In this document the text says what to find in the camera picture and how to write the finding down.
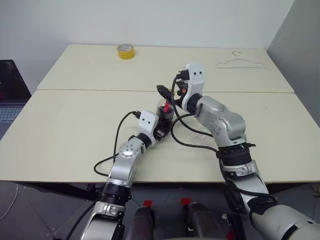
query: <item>table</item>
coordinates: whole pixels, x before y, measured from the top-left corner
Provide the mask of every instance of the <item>table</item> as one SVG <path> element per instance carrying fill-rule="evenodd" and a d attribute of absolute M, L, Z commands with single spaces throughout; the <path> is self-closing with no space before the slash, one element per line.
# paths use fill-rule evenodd
<path fill-rule="evenodd" d="M 123 60 L 116 47 L 69 45 L 37 89 L 157 91 L 200 62 L 206 92 L 293 92 L 264 49 L 135 46 L 135 57 Z"/>
<path fill-rule="evenodd" d="M 320 180 L 320 129 L 294 93 L 207 92 L 241 114 L 251 155 L 266 182 Z M 131 110 L 155 112 L 157 92 L 37 90 L 0 141 L 0 180 L 104 182 L 96 162 L 113 152 L 116 126 Z M 192 117 L 186 120 L 201 126 Z M 136 134 L 137 119 L 122 125 L 118 143 Z M 181 125 L 179 139 L 215 146 Z M 100 171 L 108 172 L 112 162 Z M 178 145 L 171 137 L 138 163 L 136 182 L 222 182 L 215 155 Z"/>

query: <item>wire hanger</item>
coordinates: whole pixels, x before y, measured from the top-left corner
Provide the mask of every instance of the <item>wire hanger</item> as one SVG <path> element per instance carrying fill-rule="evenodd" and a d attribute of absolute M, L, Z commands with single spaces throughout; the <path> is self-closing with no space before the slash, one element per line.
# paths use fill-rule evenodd
<path fill-rule="evenodd" d="M 215 68 L 217 69 L 267 69 L 268 68 L 267 65 L 265 65 L 262 62 L 259 62 L 259 61 L 255 62 L 255 61 L 243 59 L 240 56 L 242 52 L 239 52 L 237 50 L 232 51 L 231 54 L 235 56 L 235 59 L 232 59 L 226 62 L 220 61 L 215 65 Z"/>

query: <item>gray floor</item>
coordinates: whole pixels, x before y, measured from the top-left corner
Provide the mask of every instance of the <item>gray floor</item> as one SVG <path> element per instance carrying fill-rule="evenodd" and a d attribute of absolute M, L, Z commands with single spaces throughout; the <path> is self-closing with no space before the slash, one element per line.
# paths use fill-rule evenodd
<path fill-rule="evenodd" d="M 313 184 L 293 188 L 276 194 L 279 203 L 291 206 L 308 217 L 320 222 L 320 198 Z M 0 218 L 10 206 L 16 194 L 15 183 L 0 181 Z M 229 213 L 223 194 L 209 189 L 160 189 L 133 188 L 132 200 L 127 204 L 123 224 L 128 228 L 132 215 L 143 204 L 152 200 L 155 212 L 155 240 L 181 237 L 184 234 L 181 198 L 204 204 L 217 218 Z M 80 214 L 91 204 L 90 201 L 41 192 L 34 188 L 18 185 L 18 193 L 12 208 L 0 221 L 1 240 L 51 240 L 65 239 Z M 86 216 L 76 228 L 71 239 L 79 239 Z M 258 233 L 244 219 L 248 240 L 260 240 Z"/>

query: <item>red object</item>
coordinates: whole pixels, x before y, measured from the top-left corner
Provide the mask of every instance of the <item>red object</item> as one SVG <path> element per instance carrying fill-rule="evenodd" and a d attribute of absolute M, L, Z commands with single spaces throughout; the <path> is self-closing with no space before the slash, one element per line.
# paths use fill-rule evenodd
<path fill-rule="evenodd" d="M 152 206 L 152 201 L 150 201 L 150 200 L 144 200 L 143 206 L 148 207 L 148 208 L 151 208 L 151 206 Z"/>
<path fill-rule="evenodd" d="M 236 240 L 236 236 L 235 236 L 234 231 L 233 231 L 233 230 L 230 230 L 230 231 L 228 232 L 228 234 L 226 235 L 226 238 L 227 238 L 228 240 Z"/>
<path fill-rule="evenodd" d="M 181 205 L 189 205 L 191 203 L 190 197 L 183 197 L 181 198 Z"/>
<path fill-rule="evenodd" d="M 168 100 L 166 100 L 165 104 L 164 104 L 164 112 L 168 113 L 169 112 L 169 108 L 170 108 L 170 102 Z"/>

